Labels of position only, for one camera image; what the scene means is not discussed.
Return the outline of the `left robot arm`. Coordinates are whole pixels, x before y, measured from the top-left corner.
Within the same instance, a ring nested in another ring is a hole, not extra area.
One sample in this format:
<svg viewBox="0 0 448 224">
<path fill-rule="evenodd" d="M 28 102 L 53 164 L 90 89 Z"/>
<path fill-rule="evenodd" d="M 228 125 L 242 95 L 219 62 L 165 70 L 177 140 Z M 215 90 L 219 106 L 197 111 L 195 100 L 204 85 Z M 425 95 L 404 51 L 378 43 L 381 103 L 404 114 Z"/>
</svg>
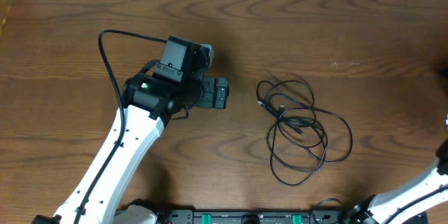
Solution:
<svg viewBox="0 0 448 224">
<path fill-rule="evenodd" d="M 176 113 L 224 109 L 229 93 L 227 78 L 206 75 L 211 45 L 175 36 L 163 43 L 162 58 L 147 62 L 122 88 L 104 61 L 118 98 L 111 130 L 74 192 L 53 216 L 37 215 L 34 223 L 157 222 L 157 213 L 140 202 L 118 210 L 137 167 Z"/>
</svg>

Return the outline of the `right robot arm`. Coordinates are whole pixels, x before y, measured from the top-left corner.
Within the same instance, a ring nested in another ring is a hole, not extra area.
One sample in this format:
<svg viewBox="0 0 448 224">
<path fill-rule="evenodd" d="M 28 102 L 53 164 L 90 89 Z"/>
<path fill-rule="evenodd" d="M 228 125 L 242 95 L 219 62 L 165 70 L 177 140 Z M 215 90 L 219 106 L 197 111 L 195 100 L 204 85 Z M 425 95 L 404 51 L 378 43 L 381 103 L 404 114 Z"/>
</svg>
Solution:
<svg viewBox="0 0 448 224">
<path fill-rule="evenodd" d="M 447 201 L 447 142 L 436 159 L 416 178 L 394 190 L 369 197 L 350 210 L 340 223 L 404 223 Z"/>
</svg>

